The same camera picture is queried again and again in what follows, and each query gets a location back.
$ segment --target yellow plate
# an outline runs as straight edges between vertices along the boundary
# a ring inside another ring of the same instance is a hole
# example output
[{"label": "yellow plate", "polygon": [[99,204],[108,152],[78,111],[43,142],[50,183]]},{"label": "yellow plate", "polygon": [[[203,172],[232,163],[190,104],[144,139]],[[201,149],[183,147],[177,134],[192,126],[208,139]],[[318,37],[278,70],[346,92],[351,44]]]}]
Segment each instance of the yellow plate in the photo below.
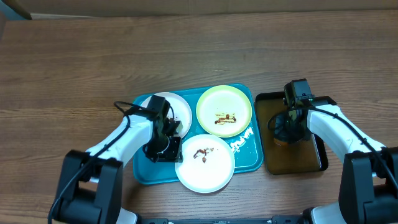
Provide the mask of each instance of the yellow plate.
[{"label": "yellow plate", "polygon": [[244,131],[250,123],[252,108],[239,89],[220,85],[208,89],[197,104],[197,118],[210,134],[228,138]]}]

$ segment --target plate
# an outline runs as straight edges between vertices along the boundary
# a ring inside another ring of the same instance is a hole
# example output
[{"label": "plate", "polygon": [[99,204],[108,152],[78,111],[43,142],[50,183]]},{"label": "plate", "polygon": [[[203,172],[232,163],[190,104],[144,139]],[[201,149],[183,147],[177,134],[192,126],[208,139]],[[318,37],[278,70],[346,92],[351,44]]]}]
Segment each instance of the plate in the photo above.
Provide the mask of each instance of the plate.
[{"label": "plate", "polygon": [[175,172],[181,183],[194,192],[222,189],[234,173],[235,158],[230,146],[214,135],[200,134],[186,140],[182,156],[183,162],[175,163]]},{"label": "plate", "polygon": [[197,118],[200,125],[218,137],[228,138],[241,133],[249,125],[251,116],[249,98],[232,86],[214,86],[198,100]]},{"label": "plate", "polygon": [[[178,134],[181,138],[183,138],[191,128],[192,124],[192,111],[189,104],[179,95],[175,93],[169,92],[162,92],[162,93],[155,93],[157,96],[164,97],[169,103],[170,106],[174,110],[174,117],[176,121],[182,122],[182,130]],[[146,98],[142,103],[141,106],[147,107],[151,96]],[[168,118],[173,118],[172,110],[169,110],[167,113]]]}]

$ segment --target food stain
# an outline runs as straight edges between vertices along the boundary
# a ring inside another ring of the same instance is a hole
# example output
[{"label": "food stain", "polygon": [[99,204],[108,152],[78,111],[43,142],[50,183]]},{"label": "food stain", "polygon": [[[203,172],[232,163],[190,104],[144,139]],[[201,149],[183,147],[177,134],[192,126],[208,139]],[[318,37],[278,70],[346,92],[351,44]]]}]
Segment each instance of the food stain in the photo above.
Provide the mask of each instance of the food stain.
[{"label": "food stain", "polygon": [[226,123],[236,123],[235,114],[216,114],[217,120],[214,122],[215,124],[224,125]]},{"label": "food stain", "polygon": [[202,157],[202,162],[203,163],[206,163],[206,158],[205,158],[205,156],[207,156],[207,154],[209,153],[209,152],[213,152],[213,150],[214,150],[214,148],[211,148],[211,149],[209,149],[209,148],[206,148],[206,149],[198,149],[197,150],[197,152],[193,155],[193,158],[194,159],[196,159],[199,155],[198,154],[204,154],[204,156]]}]

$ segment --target blue tray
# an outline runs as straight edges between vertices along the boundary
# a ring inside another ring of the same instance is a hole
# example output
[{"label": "blue tray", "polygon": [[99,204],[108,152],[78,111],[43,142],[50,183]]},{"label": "blue tray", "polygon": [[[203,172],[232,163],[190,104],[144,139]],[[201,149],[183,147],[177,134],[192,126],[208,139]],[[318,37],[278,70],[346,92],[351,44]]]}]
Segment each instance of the blue tray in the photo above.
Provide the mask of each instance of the blue tray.
[{"label": "blue tray", "polygon": [[[235,149],[234,173],[237,174],[242,172],[255,171],[260,168],[264,160],[264,155],[262,151],[259,128],[257,126],[256,112],[254,111],[254,103],[251,97],[251,92],[248,87],[242,84],[231,84],[230,86],[240,89],[249,98],[252,106],[252,118],[249,126],[241,134],[223,139],[230,146],[233,146],[233,149]],[[211,87],[212,86],[194,88],[189,90],[171,91],[172,93],[178,94],[182,98],[184,98],[188,102],[192,110],[192,125],[187,135],[182,139],[183,142],[195,135],[207,134],[207,132],[200,126],[198,122],[196,108],[199,97],[202,95],[202,93],[204,93]],[[136,100],[134,100],[134,104],[140,105],[149,96],[152,96],[152,94],[138,96]],[[142,184],[152,185],[178,181],[173,162],[153,163],[148,160],[148,158],[146,158],[142,149],[139,149],[134,155],[132,165],[135,178]]]}]

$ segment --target wood grain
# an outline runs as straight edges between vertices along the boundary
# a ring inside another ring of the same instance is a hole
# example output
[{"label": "wood grain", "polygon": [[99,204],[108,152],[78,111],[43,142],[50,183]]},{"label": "wood grain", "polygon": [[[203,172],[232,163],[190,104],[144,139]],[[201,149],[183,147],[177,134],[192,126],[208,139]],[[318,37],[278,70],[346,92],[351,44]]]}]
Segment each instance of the wood grain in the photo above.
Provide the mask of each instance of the wood grain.
[{"label": "wood grain", "polygon": [[[116,100],[243,83],[253,97],[307,78],[349,119],[398,145],[398,11],[300,12],[7,22],[0,42],[0,222],[43,223],[64,155],[121,121]],[[143,186],[124,172],[123,206],[144,218],[298,214],[338,198],[323,173],[234,175],[221,192]]]}]

